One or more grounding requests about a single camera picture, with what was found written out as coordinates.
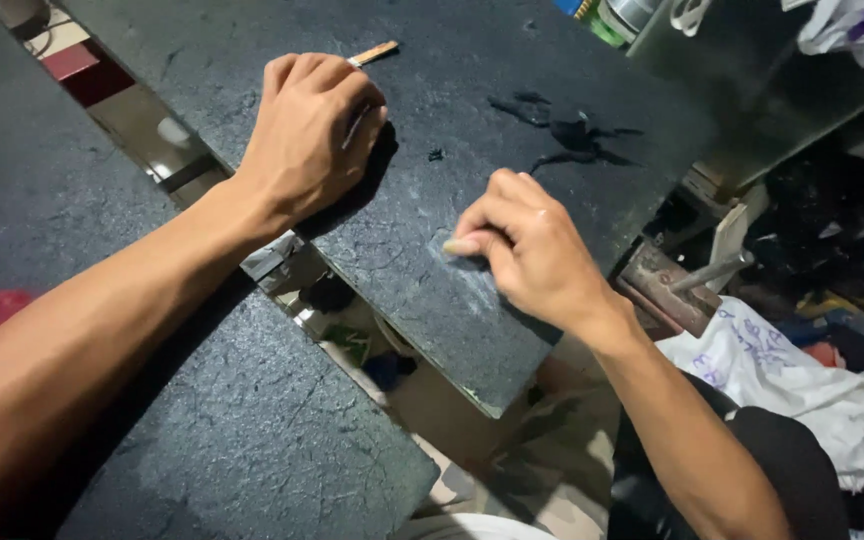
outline metal rod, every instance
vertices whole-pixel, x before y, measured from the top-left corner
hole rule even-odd
[[[699,268],[688,276],[685,276],[679,281],[670,284],[669,290],[672,292],[679,292],[683,290],[697,288],[699,286],[705,285],[706,283],[714,280],[715,278],[725,276],[730,272],[738,272],[739,270],[745,268],[746,266],[749,266],[750,264],[754,264],[755,262],[756,256],[753,255],[751,251],[743,249],[742,251],[738,251],[738,253],[731,256],[730,258],[714,262],[707,266],[702,266],[702,268]]]

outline fingernail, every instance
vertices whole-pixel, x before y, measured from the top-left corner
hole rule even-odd
[[[472,255],[479,251],[479,243],[475,240],[463,240],[461,238],[445,240],[441,245],[441,251],[449,255]]]

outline forearm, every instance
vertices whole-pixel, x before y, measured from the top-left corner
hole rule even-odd
[[[669,499],[702,538],[789,538],[768,478],[645,334],[627,300],[576,334],[596,354]]]
[[[0,326],[0,485],[51,463],[147,353],[257,248],[213,189]]]

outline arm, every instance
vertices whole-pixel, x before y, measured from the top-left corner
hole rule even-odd
[[[629,300],[606,283],[565,208],[534,178],[502,169],[443,249],[485,255],[517,308],[595,353],[629,414],[658,481],[706,539],[791,538],[759,464],[656,348]]]
[[[343,148],[364,103],[377,107]],[[383,104],[368,77],[338,56],[273,61],[232,178],[0,326],[0,506],[4,493],[55,460],[246,255],[361,179],[385,123]]]

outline hand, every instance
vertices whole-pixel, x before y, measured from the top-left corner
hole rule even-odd
[[[616,308],[631,311],[609,287],[566,209],[525,173],[495,171],[442,249],[484,255],[509,302],[570,333],[609,320]]]
[[[238,201],[234,212],[270,240],[334,203],[362,180],[386,113],[385,96],[340,56],[271,61],[242,164],[222,183]]]

